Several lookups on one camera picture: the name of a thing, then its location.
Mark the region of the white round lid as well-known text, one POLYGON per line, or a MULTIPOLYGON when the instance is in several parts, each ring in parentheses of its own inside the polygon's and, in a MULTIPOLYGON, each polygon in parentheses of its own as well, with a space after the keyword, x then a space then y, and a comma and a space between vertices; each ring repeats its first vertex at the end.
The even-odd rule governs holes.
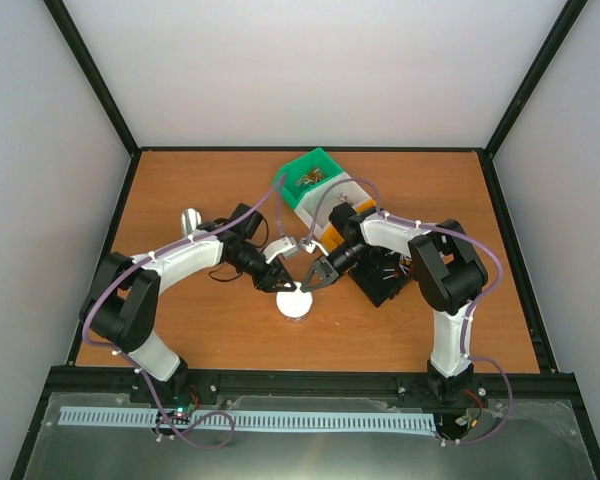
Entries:
POLYGON ((312 305, 312 293, 303 293, 301 290, 296 290, 292 293, 276 294, 276 306, 282 315, 304 315, 310 312, 312 305))

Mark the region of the yellow plastic bin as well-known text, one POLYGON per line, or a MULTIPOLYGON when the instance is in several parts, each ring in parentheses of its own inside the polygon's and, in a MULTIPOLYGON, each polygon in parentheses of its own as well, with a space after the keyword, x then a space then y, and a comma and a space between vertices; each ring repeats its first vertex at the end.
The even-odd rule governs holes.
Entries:
POLYGON ((351 206, 346 202, 341 202, 336 205, 329 214, 328 226, 320 237, 320 242, 329 252, 334 251, 338 246, 345 242, 345 238, 342 236, 342 233, 344 232, 344 222, 352 216, 369 212, 373 213, 375 207, 376 203, 374 200, 361 202, 354 206, 351 206))

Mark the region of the black plastic bin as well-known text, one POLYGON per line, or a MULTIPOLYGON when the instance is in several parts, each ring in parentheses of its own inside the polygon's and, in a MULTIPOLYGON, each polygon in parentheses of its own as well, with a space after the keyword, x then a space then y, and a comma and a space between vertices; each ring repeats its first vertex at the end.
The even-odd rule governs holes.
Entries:
POLYGON ((410 257, 383 247, 373 247, 349 270, 349 276, 376 308, 415 278, 410 257))

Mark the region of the white plastic bin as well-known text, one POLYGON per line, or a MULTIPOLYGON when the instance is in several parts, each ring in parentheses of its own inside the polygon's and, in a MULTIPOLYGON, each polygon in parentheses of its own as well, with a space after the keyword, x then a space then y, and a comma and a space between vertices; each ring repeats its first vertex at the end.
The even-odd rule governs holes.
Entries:
POLYGON ((346 172, 328 180, 325 185, 318 186, 303 198, 294 209, 294 213, 307 226, 311 227, 316 216, 316 224, 312 235, 316 240, 325 232, 328 226, 328 217, 332 209, 341 202, 351 206, 374 200, 356 181, 350 181, 351 176, 346 172))

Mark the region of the green plastic bin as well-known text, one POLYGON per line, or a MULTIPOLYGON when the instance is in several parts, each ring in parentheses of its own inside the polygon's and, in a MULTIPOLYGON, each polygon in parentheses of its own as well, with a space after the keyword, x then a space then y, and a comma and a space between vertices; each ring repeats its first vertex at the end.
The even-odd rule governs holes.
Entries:
POLYGON ((310 192, 343 172, 343 168, 323 148, 315 148, 283 165, 277 171, 273 185, 278 186, 285 203, 296 209, 310 192))

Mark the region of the metal scoop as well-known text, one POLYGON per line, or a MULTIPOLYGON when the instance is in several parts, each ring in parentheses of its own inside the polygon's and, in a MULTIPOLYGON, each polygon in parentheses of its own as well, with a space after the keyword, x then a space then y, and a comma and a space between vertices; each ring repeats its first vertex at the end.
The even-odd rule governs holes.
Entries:
POLYGON ((201 214, 194 208, 186 208, 181 212, 180 228, 184 238, 195 238, 201 232, 201 214))

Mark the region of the clear plastic cup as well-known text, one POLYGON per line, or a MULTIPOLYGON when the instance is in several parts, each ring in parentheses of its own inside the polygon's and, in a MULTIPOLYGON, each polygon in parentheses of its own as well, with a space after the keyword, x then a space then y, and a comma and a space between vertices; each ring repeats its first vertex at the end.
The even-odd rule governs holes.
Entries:
POLYGON ((284 318, 286 321, 289 321, 289 322, 294 322, 294 323, 303 322, 303 321, 305 321, 305 320, 306 320, 308 317, 309 317, 309 314, 308 314, 308 313, 306 313, 306 314, 304 314, 304 315, 297 315, 297 316, 296 316, 296 315, 287 315, 287 314, 283 314, 283 318, 284 318))

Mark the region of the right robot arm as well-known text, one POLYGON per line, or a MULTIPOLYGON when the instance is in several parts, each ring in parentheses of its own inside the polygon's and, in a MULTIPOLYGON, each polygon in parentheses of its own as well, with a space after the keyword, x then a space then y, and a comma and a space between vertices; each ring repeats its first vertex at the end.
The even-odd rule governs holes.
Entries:
POLYGON ((455 401, 472 379, 470 307, 488 280, 484 264, 462 226, 447 220, 432 226, 402 222, 369 208, 361 213, 346 203, 329 220, 343 238, 332 252, 314 260, 301 283, 303 292, 326 288, 347 272, 367 269, 364 283, 390 297, 395 283, 381 273, 381 254, 392 254, 399 275, 413 278, 433 310, 434 342, 427 361, 427 384, 441 405, 455 401))

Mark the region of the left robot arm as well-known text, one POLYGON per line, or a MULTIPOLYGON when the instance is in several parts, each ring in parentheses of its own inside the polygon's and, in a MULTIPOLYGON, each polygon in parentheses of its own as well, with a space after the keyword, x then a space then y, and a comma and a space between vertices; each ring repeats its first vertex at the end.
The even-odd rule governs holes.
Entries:
POLYGON ((155 328, 159 297, 189 276, 228 264, 251 277, 265 293, 294 292, 296 285, 279 259, 297 249, 289 236, 264 246, 252 243, 266 221, 260 212, 238 204, 228 218, 199 223, 193 209, 181 215, 183 239, 135 256, 107 255, 98 267, 80 311, 84 340, 90 332, 153 378, 152 388, 166 402, 188 390, 186 361, 170 349, 155 328))

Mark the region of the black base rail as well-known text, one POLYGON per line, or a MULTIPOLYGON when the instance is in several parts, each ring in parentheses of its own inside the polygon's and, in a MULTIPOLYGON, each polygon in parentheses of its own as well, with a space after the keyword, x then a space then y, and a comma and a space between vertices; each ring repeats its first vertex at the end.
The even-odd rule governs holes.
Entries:
POLYGON ((137 384, 134 401, 152 402, 156 394, 164 405, 216 405, 246 396, 370 399, 421 409, 460 409, 483 402, 476 378, 443 394, 426 373, 189 369, 167 382, 149 378, 137 384))

